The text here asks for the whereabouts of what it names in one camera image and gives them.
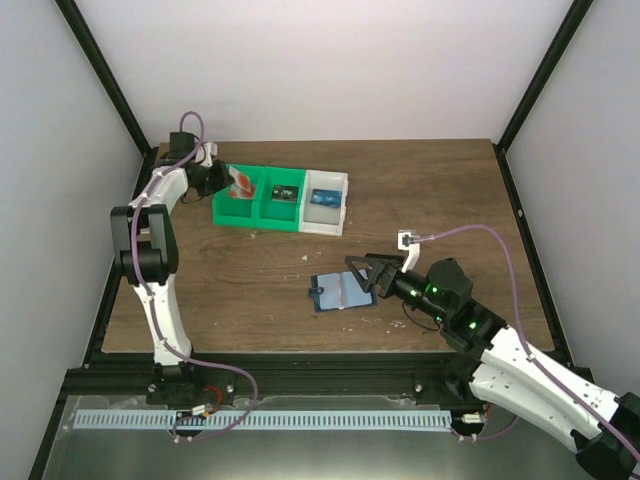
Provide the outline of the red white card carried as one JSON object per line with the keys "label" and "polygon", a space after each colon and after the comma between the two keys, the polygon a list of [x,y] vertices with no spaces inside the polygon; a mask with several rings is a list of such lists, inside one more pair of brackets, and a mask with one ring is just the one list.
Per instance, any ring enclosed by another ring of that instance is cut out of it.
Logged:
{"label": "red white card carried", "polygon": [[251,184],[248,189],[242,188],[236,184],[232,185],[229,190],[229,197],[236,200],[253,200],[255,198],[256,185]]}

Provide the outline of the navy blue card holder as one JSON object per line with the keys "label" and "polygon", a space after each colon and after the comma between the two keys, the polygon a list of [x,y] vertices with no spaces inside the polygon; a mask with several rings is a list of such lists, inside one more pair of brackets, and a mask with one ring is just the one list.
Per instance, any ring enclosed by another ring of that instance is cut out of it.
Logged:
{"label": "navy blue card holder", "polygon": [[377,304],[374,292],[364,292],[351,271],[311,277],[308,297],[316,312],[348,310]]}

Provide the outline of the red white card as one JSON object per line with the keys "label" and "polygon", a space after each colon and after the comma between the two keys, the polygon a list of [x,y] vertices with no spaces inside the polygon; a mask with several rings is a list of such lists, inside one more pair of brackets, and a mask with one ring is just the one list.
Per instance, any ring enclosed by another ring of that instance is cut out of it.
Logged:
{"label": "red white card", "polygon": [[241,172],[240,170],[238,170],[237,168],[230,166],[229,167],[229,172],[230,172],[230,174],[231,174],[231,176],[233,178],[233,184],[232,185],[236,184],[236,185],[238,185],[238,186],[240,186],[242,188],[248,189],[249,186],[251,184],[253,184],[251,182],[250,177],[248,175],[246,175],[245,173]]}

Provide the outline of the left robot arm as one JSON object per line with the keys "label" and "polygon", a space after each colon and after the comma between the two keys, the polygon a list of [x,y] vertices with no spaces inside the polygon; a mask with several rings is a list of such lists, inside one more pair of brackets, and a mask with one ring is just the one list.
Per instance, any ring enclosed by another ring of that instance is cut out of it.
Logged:
{"label": "left robot arm", "polygon": [[179,249],[170,214],[195,190],[208,197],[233,183],[217,147],[184,130],[172,132],[150,179],[127,205],[111,210],[116,269],[138,296],[153,342],[153,391],[158,400],[183,401],[201,395],[175,291]]}

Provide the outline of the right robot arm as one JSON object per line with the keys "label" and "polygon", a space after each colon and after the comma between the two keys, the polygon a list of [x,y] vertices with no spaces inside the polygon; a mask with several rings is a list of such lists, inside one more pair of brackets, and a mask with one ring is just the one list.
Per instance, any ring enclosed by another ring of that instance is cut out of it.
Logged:
{"label": "right robot arm", "polygon": [[639,398],[585,379],[522,340],[515,327],[472,297],[473,283],[453,258],[425,275],[400,256],[348,256],[366,293],[397,297],[430,316],[465,366],[454,387],[536,426],[574,453],[595,479],[629,479],[639,465]]}

